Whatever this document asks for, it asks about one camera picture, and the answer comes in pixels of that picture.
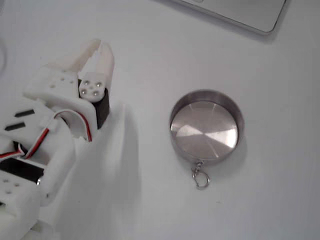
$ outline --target metal tin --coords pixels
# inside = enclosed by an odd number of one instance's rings
[[[244,134],[244,119],[237,104],[214,90],[197,90],[183,96],[173,107],[169,130],[174,149],[195,164],[193,178],[203,164],[225,159]]]

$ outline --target white surface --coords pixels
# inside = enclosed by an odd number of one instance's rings
[[[73,169],[63,214],[42,217],[57,222],[62,240],[319,239],[319,8],[291,0],[264,38],[168,1],[6,0],[1,109],[39,67],[97,37],[115,57],[111,103],[132,112],[122,155],[102,155],[105,129]],[[168,118],[182,95],[206,88],[238,103],[246,129],[198,191]]]

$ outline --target metal ring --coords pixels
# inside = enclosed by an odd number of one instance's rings
[[[206,183],[205,183],[205,185],[202,185],[202,186],[201,186],[201,185],[198,183],[198,181],[197,181],[197,176],[198,176],[199,174],[202,174],[202,175],[205,176],[205,178],[206,178]],[[202,190],[202,189],[205,189],[206,187],[209,186],[210,177],[209,177],[208,174],[206,174],[204,171],[195,171],[195,172],[193,172],[192,177],[193,177],[193,180],[195,181],[195,184],[196,184],[196,188],[197,188],[197,189]]]

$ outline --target robotic arm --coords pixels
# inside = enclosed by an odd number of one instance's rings
[[[79,79],[87,62],[93,71]],[[75,138],[91,142],[109,114],[111,48],[92,40],[36,73],[0,120],[0,240],[56,238],[38,222],[74,161]]]

